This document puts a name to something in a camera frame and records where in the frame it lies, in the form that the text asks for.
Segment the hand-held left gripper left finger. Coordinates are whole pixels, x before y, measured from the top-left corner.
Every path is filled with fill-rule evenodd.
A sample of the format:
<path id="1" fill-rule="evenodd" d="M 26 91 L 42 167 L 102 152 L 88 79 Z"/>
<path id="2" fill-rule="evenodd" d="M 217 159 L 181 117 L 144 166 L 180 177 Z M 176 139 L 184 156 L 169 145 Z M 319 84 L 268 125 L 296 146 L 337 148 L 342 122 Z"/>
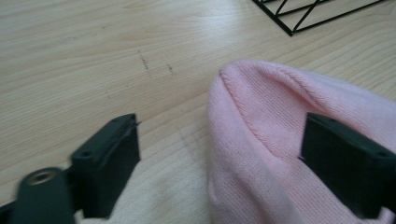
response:
<path id="1" fill-rule="evenodd" d="M 140 162 L 136 115 L 109 121 L 71 156 L 77 209 L 85 218 L 108 218 Z"/>

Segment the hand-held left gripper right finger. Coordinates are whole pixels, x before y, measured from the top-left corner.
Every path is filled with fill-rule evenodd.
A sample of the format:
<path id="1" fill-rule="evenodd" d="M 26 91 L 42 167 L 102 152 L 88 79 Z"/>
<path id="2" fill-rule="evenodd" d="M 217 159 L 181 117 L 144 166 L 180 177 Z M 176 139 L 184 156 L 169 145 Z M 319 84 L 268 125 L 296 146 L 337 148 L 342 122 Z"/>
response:
<path id="1" fill-rule="evenodd" d="M 396 153 L 344 123 L 306 115 L 299 159 L 360 219 L 396 216 Z"/>

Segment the pink knitted garment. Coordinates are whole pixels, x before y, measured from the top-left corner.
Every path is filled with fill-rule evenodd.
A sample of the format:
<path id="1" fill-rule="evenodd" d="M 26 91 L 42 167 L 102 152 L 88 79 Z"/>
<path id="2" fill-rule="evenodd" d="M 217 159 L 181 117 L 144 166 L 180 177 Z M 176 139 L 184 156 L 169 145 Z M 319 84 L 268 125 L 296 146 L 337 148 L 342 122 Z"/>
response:
<path id="1" fill-rule="evenodd" d="M 391 224 L 361 220 L 298 156 L 309 112 L 396 152 L 396 103 L 333 77 L 279 63 L 223 66 L 209 92 L 208 194 L 215 224 Z"/>

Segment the cream knitted cloth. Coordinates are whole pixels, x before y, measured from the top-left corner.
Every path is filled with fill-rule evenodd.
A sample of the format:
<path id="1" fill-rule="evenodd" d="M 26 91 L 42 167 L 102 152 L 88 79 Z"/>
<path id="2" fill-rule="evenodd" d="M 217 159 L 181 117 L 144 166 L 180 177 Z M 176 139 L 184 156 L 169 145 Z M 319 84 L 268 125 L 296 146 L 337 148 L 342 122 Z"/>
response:
<path id="1" fill-rule="evenodd" d="M 212 224 L 205 166 L 191 159 L 141 161 L 112 216 L 81 224 Z"/>

